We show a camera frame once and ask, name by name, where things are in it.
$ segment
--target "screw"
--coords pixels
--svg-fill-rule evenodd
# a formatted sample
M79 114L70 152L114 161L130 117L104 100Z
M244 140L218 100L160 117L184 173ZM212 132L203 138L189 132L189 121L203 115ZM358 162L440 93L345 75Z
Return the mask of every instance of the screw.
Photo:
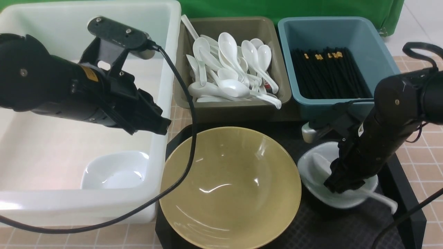
M27 76L27 70L24 69L24 68L20 69L20 75L21 75L22 77L26 77L26 76Z

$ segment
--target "robotic arm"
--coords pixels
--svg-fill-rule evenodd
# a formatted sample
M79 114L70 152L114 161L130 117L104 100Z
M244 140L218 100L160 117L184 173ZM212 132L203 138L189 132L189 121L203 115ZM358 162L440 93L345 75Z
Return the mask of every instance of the robotic arm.
M165 135L171 120L153 97L137 89L122 70L129 53L154 56L149 35L105 17L88 24L96 36L79 63L49 54L30 35L0 34L0 107L36 114ZM111 65L98 67L99 61Z
M443 124L443 72L435 61L412 49L431 51L443 58L443 49L427 43L407 43L403 52L428 61L432 67L381 80L374 93L374 107L360 122L349 111L355 102L338 103L302 128L306 142L330 130L345 138L339 142L339 157L331 163L331 176L324 185L342 193L358 189L364 179L376 175L396 150L427 123Z

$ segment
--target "yellow bowl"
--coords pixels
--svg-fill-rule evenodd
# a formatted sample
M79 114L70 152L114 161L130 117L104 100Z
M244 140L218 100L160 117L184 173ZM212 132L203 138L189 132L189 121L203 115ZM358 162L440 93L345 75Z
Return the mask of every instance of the yellow bowl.
M162 191L182 175L190 144L166 161ZM254 249L289 226L300 199L300 175L280 144L250 129L220 127L197 135L188 177L160 205L172 228L198 247Z

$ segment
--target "blue plastic bin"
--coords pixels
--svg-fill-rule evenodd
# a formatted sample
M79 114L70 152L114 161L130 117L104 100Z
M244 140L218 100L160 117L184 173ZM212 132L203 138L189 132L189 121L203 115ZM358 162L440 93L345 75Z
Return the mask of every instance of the blue plastic bin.
M380 80L400 73L375 27L365 18L289 17L279 21L278 30L292 96L300 105L303 120L315 118L328 106L352 99L303 97L295 76L297 69L291 59L291 51L294 49L349 48L372 94ZM354 104L353 109L366 116L372 107L373 103L364 102Z

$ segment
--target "green backdrop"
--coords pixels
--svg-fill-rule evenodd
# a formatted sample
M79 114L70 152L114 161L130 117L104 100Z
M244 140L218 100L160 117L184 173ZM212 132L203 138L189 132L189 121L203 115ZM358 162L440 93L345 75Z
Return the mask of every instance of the green backdrop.
M0 9L11 4L60 0L0 0ZM395 31L404 0L179 0L189 18L216 16L266 16L275 24L292 16L361 16L382 36Z

